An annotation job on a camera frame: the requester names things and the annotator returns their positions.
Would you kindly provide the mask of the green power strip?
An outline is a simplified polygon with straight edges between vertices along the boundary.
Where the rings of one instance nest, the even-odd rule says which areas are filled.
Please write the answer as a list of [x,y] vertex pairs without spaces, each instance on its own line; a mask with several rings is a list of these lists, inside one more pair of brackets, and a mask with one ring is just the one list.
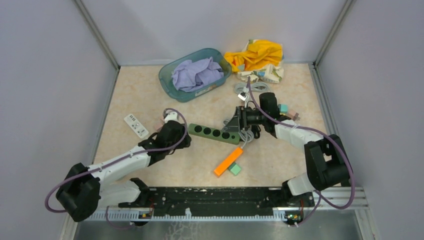
[[197,137],[232,145],[238,145],[240,143],[240,136],[238,133],[224,132],[213,127],[198,125],[195,123],[190,123],[188,125],[188,133]]

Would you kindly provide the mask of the teal charger plug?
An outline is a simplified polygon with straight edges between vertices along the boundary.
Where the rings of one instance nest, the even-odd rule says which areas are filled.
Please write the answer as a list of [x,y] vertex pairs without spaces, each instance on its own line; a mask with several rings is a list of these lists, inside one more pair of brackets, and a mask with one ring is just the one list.
[[289,111],[289,107],[286,104],[279,104],[278,108],[281,114],[286,114]]

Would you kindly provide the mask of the green charger plug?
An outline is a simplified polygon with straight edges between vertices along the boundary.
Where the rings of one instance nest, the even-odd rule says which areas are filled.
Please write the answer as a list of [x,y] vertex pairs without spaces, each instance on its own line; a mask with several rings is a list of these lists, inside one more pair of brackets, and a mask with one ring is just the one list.
[[241,170],[242,170],[242,168],[236,163],[236,162],[233,162],[229,167],[228,167],[228,170],[234,175],[234,176],[237,176],[240,172],[241,172]]

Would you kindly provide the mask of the orange power strip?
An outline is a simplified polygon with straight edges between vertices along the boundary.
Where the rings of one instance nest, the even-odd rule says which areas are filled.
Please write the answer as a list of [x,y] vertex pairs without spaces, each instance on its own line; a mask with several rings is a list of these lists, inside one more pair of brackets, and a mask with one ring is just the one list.
[[243,153],[243,149],[241,147],[237,147],[231,154],[229,154],[224,161],[222,161],[214,170],[213,173],[220,177],[225,170],[230,167],[232,163],[236,161],[236,159]]

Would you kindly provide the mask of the teal plastic basin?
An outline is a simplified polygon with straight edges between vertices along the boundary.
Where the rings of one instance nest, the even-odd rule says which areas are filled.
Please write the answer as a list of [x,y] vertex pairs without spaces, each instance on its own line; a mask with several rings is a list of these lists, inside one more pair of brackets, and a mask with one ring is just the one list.
[[[173,70],[183,61],[192,60],[193,62],[196,62],[209,57],[212,57],[213,61],[217,62],[221,66],[224,77],[193,92],[176,90],[172,79]],[[163,90],[170,98],[175,99],[178,102],[185,103],[223,85],[231,73],[232,68],[230,64],[224,59],[223,55],[218,50],[214,48],[203,48],[165,65],[160,69],[158,78]]]

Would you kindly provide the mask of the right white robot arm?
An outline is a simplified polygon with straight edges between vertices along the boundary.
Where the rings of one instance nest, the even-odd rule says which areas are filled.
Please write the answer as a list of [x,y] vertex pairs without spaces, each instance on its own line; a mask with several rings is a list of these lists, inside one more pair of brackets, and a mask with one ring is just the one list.
[[302,194],[349,183],[353,170],[341,139],[335,134],[326,135],[315,128],[300,126],[291,117],[281,115],[272,92],[260,94],[259,104],[254,108],[236,107],[222,131],[241,133],[258,126],[304,153],[305,173],[282,183],[281,199],[287,206],[295,206]]

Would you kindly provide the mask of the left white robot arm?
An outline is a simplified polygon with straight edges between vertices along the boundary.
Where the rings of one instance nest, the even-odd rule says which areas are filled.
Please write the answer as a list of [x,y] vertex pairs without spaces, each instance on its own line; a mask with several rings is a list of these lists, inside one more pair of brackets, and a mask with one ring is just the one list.
[[84,221],[97,209],[109,206],[128,203],[144,207],[149,203],[150,189],[143,181],[139,178],[124,183],[117,181],[164,160],[175,150],[188,148],[191,140],[187,124],[170,120],[159,132],[126,153],[90,166],[75,164],[55,188],[55,198],[75,222]]

